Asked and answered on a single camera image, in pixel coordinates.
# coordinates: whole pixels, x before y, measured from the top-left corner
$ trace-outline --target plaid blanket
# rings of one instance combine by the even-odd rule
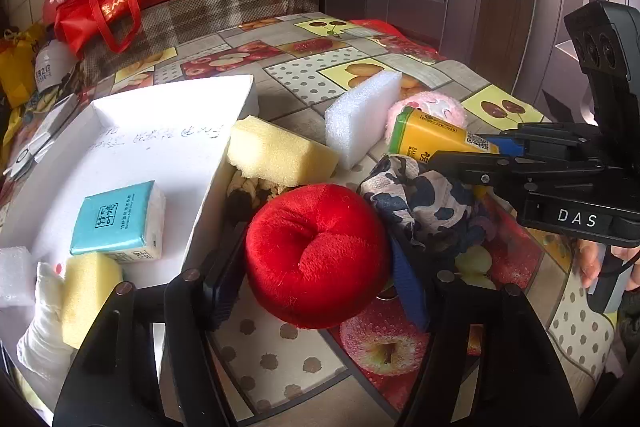
[[[142,12],[142,27],[122,54],[110,51],[102,37],[93,38],[83,49],[84,70],[89,84],[95,84],[138,60],[193,39],[245,22],[317,10],[318,0],[170,0]],[[110,25],[117,41],[130,26],[129,17]]]

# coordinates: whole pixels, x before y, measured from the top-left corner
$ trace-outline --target white foam cube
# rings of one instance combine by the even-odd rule
[[[383,136],[386,114],[400,97],[397,71],[380,71],[344,93],[326,110],[326,144],[351,169]]]

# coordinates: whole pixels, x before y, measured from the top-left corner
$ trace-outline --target pink fluffy toy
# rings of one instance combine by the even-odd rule
[[[404,106],[414,107],[421,111],[452,123],[453,125],[466,129],[465,108],[455,98],[435,91],[423,91],[400,100],[391,106],[386,117],[385,141],[391,140],[396,118],[402,112]]]

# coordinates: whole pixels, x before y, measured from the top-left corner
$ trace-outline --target teal tissue package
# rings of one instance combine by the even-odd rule
[[[84,198],[71,255],[98,251],[119,263],[160,259],[164,194],[154,181]]]

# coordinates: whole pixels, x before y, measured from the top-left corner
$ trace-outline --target red plush toy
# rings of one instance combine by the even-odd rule
[[[270,201],[246,236],[258,302],[300,328],[329,328],[361,312],[389,277],[375,211],[340,185],[307,185]]]

